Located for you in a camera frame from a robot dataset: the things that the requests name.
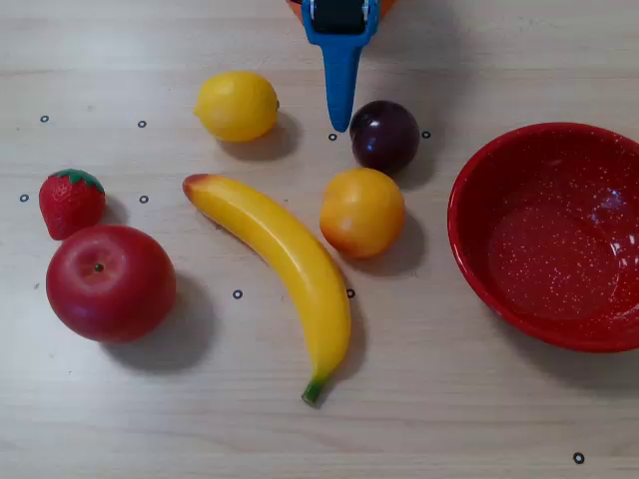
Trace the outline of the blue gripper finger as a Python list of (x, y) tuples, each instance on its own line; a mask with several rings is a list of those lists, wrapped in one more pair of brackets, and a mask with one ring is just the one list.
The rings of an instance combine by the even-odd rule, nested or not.
[(321, 47), (326, 87), (326, 103), (332, 127), (344, 133), (350, 124), (361, 47), (323, 45)]

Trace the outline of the blue gripper body with servo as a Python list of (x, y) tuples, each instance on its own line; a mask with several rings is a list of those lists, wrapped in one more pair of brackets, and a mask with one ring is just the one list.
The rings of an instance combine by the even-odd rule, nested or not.
[(302, 21), (311, 44), (365, 46), (376, 33), (380, 2), (369, 0), (306, 0)]

